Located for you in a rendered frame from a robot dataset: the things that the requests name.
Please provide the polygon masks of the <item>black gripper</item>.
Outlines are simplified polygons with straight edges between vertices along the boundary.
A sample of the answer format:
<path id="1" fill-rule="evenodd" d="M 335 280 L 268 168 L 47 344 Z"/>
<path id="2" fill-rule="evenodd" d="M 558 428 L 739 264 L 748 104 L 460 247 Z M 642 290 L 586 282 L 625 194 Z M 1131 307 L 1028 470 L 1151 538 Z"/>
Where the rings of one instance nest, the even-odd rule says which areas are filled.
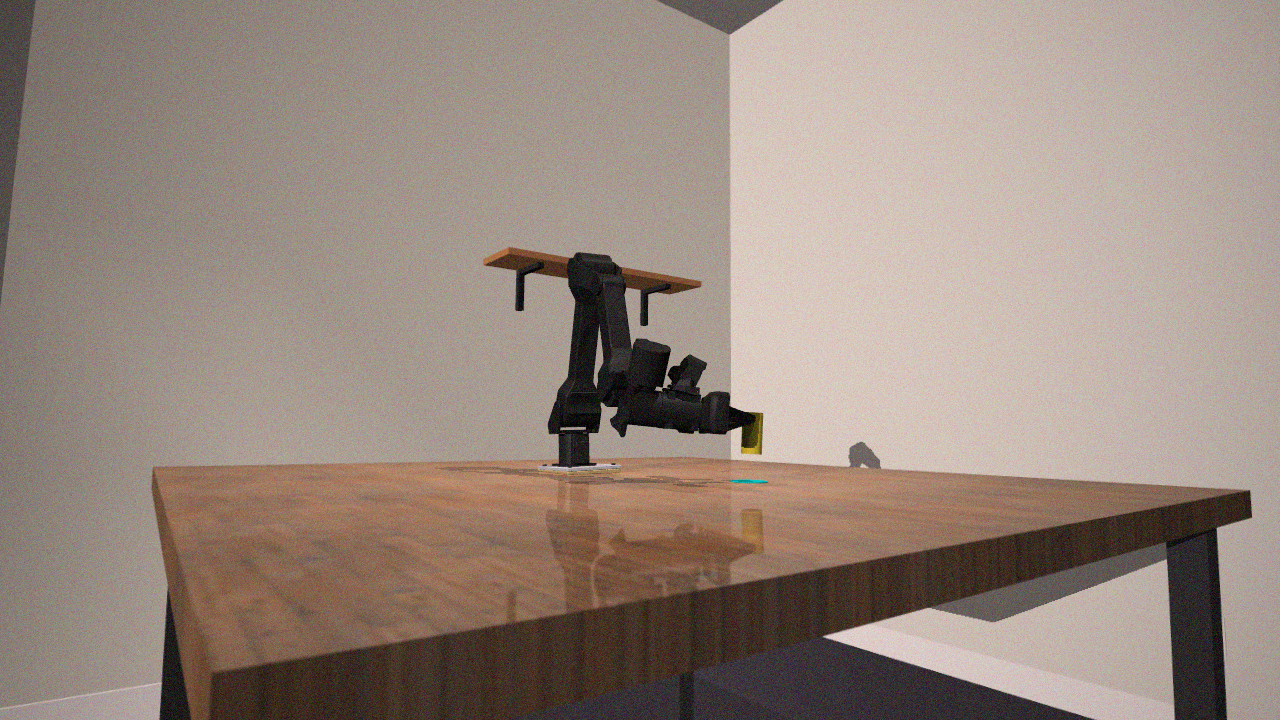
<path id="1" fill-rule="evenodd" d="M 657 428 L 678 433 L 721 434 L 755 423 L 756 416 L 730 406 L 730 392 L 710 392 L 705 397 L 660 391 L 662 411 Z"/>

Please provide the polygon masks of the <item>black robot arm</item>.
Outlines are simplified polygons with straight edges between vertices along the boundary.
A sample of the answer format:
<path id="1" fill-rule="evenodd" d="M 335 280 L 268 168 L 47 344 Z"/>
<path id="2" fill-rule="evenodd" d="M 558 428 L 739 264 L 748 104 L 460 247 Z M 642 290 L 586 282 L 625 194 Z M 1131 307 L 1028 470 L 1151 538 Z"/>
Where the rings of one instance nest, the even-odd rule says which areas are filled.
<path id="1" fill-rule="evenodd" d="M 609 255 L 576 252 L 567 264 L 568 286 L 575 299 L 568 377 L 557 393 L 548 421 L 549 434 L 559 434 L 558 468 L 596 466 L 589 462 L 589 433 L 598 433 L 602 404 L 618 407 L 611 427 L 625 437 L 627 425 L 657 427 L 671 348 L 636 338 L 634 348 L 625 302 L 622 268 Z M 600 325 L 603 364 L 594 384 L 596 341 Z M 671 366 L 672 380 L 662 391 L 700 395 L 698 380 L 707 363 L 689 354 L 680 366 Z M 561 430 L 586 427 L 586 430 Z M 564 434 L 561 434 L 564 433 Z"/>

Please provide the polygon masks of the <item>yellow cylinder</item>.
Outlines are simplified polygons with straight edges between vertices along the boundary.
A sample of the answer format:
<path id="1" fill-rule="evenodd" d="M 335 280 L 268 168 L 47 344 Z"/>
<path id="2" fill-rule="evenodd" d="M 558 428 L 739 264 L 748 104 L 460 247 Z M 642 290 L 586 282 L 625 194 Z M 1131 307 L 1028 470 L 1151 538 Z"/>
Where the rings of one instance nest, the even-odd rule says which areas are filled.
<path id="1" fill-rule="evenodd" d="M 749 413 L 756 416 L 755 423 L 742 427 L 741 454 L 762 455 L 763 413 Z"/>

